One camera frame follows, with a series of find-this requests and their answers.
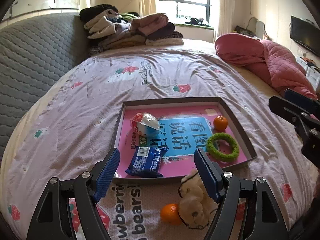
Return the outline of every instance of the plush toy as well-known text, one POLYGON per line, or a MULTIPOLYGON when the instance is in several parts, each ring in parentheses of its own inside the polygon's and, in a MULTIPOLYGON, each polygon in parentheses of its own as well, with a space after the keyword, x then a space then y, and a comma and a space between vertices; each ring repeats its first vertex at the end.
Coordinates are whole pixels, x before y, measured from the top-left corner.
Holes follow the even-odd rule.
POLYGON ((178 190, 182 198, 179 203, 179 216, 188 228, 204 229, 210 223, 213 211, 218 207, 202 183, 197 170, 181 180, 178 190))

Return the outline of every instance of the wall socket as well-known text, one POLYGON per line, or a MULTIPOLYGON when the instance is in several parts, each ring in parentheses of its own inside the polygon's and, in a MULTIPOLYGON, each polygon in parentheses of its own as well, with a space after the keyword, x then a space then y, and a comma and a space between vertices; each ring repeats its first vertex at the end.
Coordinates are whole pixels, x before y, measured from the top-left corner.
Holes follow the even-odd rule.
POLYGON ((298 54, 302 55, 303 57, 306 56, 306 53, 302 49, 298 49, 298 54))

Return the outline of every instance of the flat screen tv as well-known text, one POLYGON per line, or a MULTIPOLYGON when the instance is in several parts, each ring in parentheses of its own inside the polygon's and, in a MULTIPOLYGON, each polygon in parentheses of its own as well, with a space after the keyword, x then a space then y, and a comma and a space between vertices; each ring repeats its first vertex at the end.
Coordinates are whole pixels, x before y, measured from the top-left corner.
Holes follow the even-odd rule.
POLYGON ((320 57, 320 30, 312 23, 291 16, 290 38, 320 57))

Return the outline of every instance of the barcode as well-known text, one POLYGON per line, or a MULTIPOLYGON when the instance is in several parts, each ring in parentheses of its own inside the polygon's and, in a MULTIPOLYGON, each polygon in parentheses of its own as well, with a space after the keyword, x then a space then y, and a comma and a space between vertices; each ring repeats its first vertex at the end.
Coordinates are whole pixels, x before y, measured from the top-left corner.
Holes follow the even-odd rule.
POLYGON ((137 156, 148 157, 150 147, 140 147, 137 156))

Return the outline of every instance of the orange fruit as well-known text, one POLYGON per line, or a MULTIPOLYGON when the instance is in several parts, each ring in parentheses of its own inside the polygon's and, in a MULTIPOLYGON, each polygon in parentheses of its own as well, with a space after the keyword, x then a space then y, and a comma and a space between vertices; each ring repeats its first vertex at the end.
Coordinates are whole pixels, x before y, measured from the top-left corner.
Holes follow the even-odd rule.
POLYGON ((224 131, 228 126, 228 121, 224 116, 219 115, 213 120, 213 125, 215 130, 224 131))
POLYGON ((163 222, 178 226, 182 223, 178 214, 178 204, 167 204, 160 211, 160 218, 163 222))

